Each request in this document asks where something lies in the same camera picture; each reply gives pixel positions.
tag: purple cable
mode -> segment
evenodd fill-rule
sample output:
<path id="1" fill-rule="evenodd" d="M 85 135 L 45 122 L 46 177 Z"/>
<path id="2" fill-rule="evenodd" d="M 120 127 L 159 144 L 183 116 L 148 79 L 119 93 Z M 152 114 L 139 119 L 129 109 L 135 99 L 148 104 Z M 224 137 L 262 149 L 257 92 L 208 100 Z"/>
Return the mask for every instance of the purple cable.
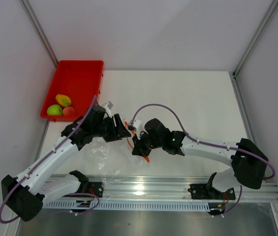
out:
<path id="1" fill-rule="evenodd" d="M 58 150 L 74 133 L 77 132 L 77 130 L 79 129 L 80 125 L 83 123 L 83 121 L 85 120 L 85 118 L 88 116 L 88 114 L 90 113 L 93 104 L 96 101 L 96 95 L 94 95 L 92 102 L 87 110 L 87 112 L 85 113 L 84 117 L 81 119 L 81 121 L 79 122 L 79 124 L 76 126 L 76 128 L 71 131 L 71 133 L 63 140 L 61 141 L 56 147 L 55 150 Z M 47 158 L 49 158 L 51 155 L 53 154 L 53 151 L 50 151 L 48 154 L 46 154 L 29 172 L 28 175 L 30 176 Z M 26 177 L 23 177 L 11 190 L 10 192 L 7 194 L 7 196 L 5 197 L 5 199 L 3 200 L 1 206 L 0 206 L 0 223 L 2 224 L 8 224 L 11 223 L 13 221 L 15 221 L 16 219 L 19 218 L 19 216 L 16 216 L 15 218 L 11 219 L 11 220 L 3 220 L 1 218 L 1 214 L 2 214 L 2 210 L 5 206 L 5 204 L 7 203 L 8 199 L 10 198 L 10 196 L 14 193 L 14 191 L 26 180 Z"/>
<path id="2" fill-rule="evenodd" d="M 182 128 L 183 132 L 185 133 L 186 137 L 189 138 L 190 140 L 194 141 L 194 142 L 197 142 L 196 139 L 194 139 L 193 137 L 191 137 L 191 136 L 187 133 L 187 131 L 185 130 L 185 128 L 184 128 L 182 122 L 180 121 L 179 117 L 177 116 L 177 114 L 176 114 L 171 108 L 169 108 L 169 107 L 167 107 L 167 106 L 165 106 L 165 105 L 162 105 L 162 104 L 158 104 L 158 103 L 151 103 L 151 104 L 147 104 L 147 105 L 144 105 L 144 106 L 140 107 L 140 108 L 136 111 L 136 113 L 134 114 L 134 117 L 133 117 L 133 119 L 131 120 L 130 126 L 133 125 L 134 120 L 135 120 L 137 114 L 139 113 L 139 111 L 141 111 L 141 110 L 142 110 L 143 108 L 145 108 L 145 107 L 150 107 L 150 106 L 163 107 L 163 108 L 165 108 L 165 109 L 168 109 L 170 112 L 172 112 L 172 114 L 173 114 L 173 115 L 175 116 L 175 118 L 177 119 L 177 121 L 178 121 L 180 127 Z M 199 143 L 200 143 L 200 144 L 207 145 L 207 146 L 215 147 L 215 148 L 227 149 L 227 146 L 223 146 L 223 145 L 212 144 L 212 143 L 208 143 L 208 142 L 204 142 L 204 141 L 199 141 Z M 241 148 L 230 147 L 230 149 L 231 149 L 231 150 L 235 150 L 235 151 L 239 151 L 239 152 L 243 152 L 243 153 L 245 153 L 245 154 L 247 154 L 247 155 L 250 155 L 250 156 L 252 156 L 252 157 L 254 157 L 254 158 L 257 158 L 258 160 L 262 161 L 262 162 L 265 163 L 267 166 L 269 166 L 269 167 L 271 168 L 271 170 L 272 170 L 272 175 L 269 176 L 269 177 L 263 178 L 264 180 L 266 180 L 266 179 L 271 179 L 271 178 L 274 178 L 274 177 L 276 176 L 276 170 L 275 170 L 274 166 L 273 166 L 271 163 L 269 163 L 268 161 L 266 161 L 265 159 L 263 159 L 262 157 L 260 157 L 260 156 L 258 156 L 258 155 L 256 155 L 256 154 L 254 154 L 254 153 L 252 153 L 252 152 L 250 152 L 250 151 L 246 151 L 246 150 L 244 150 L 244 149 L 241 149 Z"/>
<path id="3" fill-rule="evenodd" d="M 234 206 L 233 206 L 232 208 L 230 208 L 229 210 L 225 211 L 225 212 L 223 213 L 223 215 L 226 215 L 226 214 L 230 213 L 230 212 L 231 212 L 232 210 L 234 210 L 235 207 L 239 204 L 239 201 L 241 200 L 241 198 L 242 198 L 242 193 L 243 193 L 243 187 L 242 187 L 242 186 L 239 186 L 239 187 L 240 187 L 240 191 L 239 191 L 239 196 L 238 196 L 238 198 L 237 198 L 236 203 L 234 204 Z"/>
<path id="4" fill-rule="evenodd" d="M 85 196 L 96 198 L 98 202 L 96 203 L 95 206 L 91 207 L 90 209 L 84 210 L 82 212 L 77 212 L 77 215 L 86 214 L 87 212 L 90 212 L 90 211 L 94 210 L 99 205 L 99 203 L 100 203 L 99 197 L 94 195 L 94 194 L 91 194 L 91 193 L 71 193 L 71 194 L 65 195 L 64 197 L 73 197 L 73 196 L 81 196 L 81 195 L 85 195 Z M 49 213 L 49 214 L 42 215 L 42 217 L 39 217 L 39 219 L 47 217 L 47 216 L 50 216 L 50 215 L 54 215 L 54 214 L 58 214 L 58 213 L 63 213 L 63 212 L 71 213 L 68 210 L 59 210 L 59 211 L 54 211 L 54 212 Z"/>

